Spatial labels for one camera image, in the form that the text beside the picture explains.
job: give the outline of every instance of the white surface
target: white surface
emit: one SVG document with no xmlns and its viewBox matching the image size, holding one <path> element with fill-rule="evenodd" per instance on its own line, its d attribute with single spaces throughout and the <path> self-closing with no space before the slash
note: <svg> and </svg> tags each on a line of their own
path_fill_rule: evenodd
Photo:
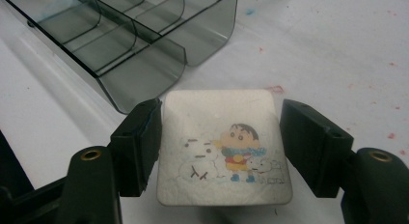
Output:
<svg viewBox="0 0 409 224">
<path fill-rule="evenodd" d="M 164 99 L 162 124 L 161 204 L 254 206 L 291 200 L 279 120 L 268 91 L 173 91 Z"/>
<path fill-rule="evenodd" d="M 239 0 L 227 45 L 186 69 L 174 89 L 270 88 L 309 104 L 355 137 L 409 164 L 409 0 Z M 61 178 L 70 157 L 106 145 L 124 116 L 0 6 L 0 127 L 33 185 Z M 285 206 L 167 208 L 156 174 L 122 199 L 124 223 L 343 223 L 340 199 L 316 199 L 289 166 Z"/>
</svg>

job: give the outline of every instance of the ink stain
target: ink stain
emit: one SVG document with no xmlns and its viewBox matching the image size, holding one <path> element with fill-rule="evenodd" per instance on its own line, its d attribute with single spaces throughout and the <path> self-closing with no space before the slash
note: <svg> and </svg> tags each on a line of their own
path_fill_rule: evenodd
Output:
<svg viewBox="0 0 409 224">
<path fill-rule="evenodd" d="M 269 91 L 271 94 L 283 94 L 284 89 L 282 86 L 272 86 L 272 87 L 267 87 L 265 90 Z"/>
<path fill-rule="evenodd" d="M 395 139 L 395 134 L 394 133 L 389 134 L 388 139 Z"/>
<path fill-rule="evenodd" d="M 246 15 L 251 15 L 251 14 L 253 14 L 253 13 L 255 13 L 255 12 L 256 12 L 255 9 L 247 9 Z"/>
</svg>

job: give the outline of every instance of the boy's black hair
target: boy's black hair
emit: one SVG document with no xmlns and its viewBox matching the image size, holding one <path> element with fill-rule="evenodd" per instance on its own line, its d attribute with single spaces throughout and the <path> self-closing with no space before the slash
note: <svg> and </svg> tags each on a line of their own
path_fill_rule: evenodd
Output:
<svg viewBox="0 0 409 224">
<path fill-rule="evenodd" d="M 251 126 L 244 125 L 244 124 L 234 124 L 234 125 L 232 125 L 232 127 L 236 127 L 236 128 L 241 127 L 241 130 L 245 130 L 245 131 L 247 131 L 247 132 L 249 132 L 249 133 L 252 133 L 254 140 L 258 140 L 258 139 L 259 139 L 259 135 L 258 135 L 257 132 L 255 131 L 255 129 L 252 128 Z"/>
</svg>

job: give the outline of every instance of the cartoon boy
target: cartoon boy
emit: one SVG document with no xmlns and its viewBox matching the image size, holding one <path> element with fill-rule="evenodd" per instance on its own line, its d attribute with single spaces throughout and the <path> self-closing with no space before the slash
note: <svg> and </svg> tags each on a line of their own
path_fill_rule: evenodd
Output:
<svg viewBox="0 0 409 224">
<path fill-rule="evenodd" d="M 221 134 L 220 141 L 213 143 L 222 149 L 222 155 L 226 157 L 226 168 L 232 171 L 233 182 L 240 181 L 238 171 L 247 171 L 246 182 L 256 181 L 252 170 L 247 168 L 246 162 L 252 155 L 265 155 L 266 149 L 260 147 L 259 136 L 251 126 L 234 124 L 229 131 Z"/>
</svg>

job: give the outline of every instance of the blue ink spot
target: blue ink spot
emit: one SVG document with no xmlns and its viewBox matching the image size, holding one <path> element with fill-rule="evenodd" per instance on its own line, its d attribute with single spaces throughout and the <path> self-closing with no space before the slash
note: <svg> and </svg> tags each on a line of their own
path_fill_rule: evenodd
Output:
<svg viewBox="0 0 409 224">
<path fill-rule="evenodd" d="M 247 9 L 246 15 L 250 15 L 250 14 L 253 14 L 255 12 L 256 12 L 255 9 Z"/>
</svg>

